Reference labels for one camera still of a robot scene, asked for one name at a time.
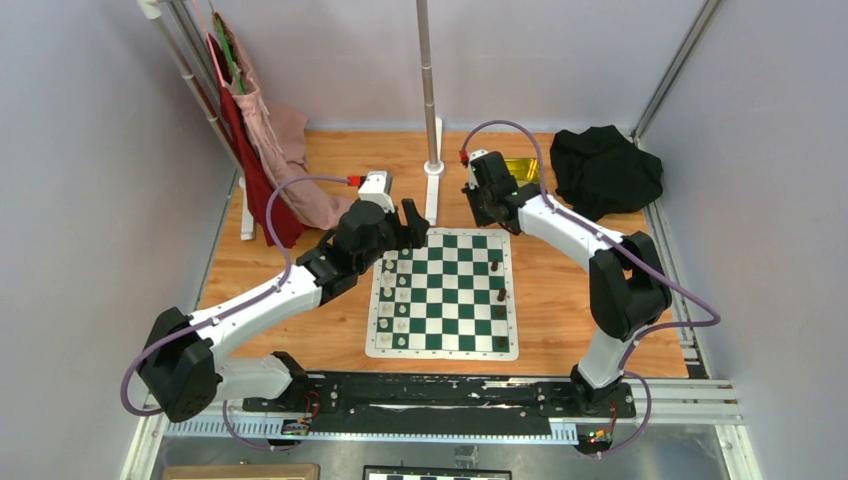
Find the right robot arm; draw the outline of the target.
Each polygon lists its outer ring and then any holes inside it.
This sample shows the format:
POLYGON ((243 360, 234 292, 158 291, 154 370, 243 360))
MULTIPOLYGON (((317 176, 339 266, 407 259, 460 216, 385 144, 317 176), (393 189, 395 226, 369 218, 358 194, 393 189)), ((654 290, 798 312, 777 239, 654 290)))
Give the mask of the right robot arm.
POLYGON ((572 368, 570 393, 577 413, 598 416, 611 403, 636 336, 672 302, 652 238, 606 229, 565 208, 538 184, 520 185, 499 152, 461 152, 460 160, 468 174, 462 191, 477 225, 498 224, 513 235, 538 238, 587 272, 596 329, 572 368))

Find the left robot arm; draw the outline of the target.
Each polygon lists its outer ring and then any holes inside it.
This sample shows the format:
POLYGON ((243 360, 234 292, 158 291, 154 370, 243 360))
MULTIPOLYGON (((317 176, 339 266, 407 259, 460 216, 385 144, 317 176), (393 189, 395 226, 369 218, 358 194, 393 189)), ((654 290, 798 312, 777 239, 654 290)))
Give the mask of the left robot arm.
POLYGON ((404 220, 379 204, 357 200, 338 226, 278 276, 227 302, 190 314, 161 312, 129 374, 138 375, 174 423, 210 404, 264 398, 283 413, 298 411, 306 386, 280 352, 234 358, 232 352, 270 327, 317 309, 352 289, 385 253, 424 247, 429 222, 411 199, 404 220))

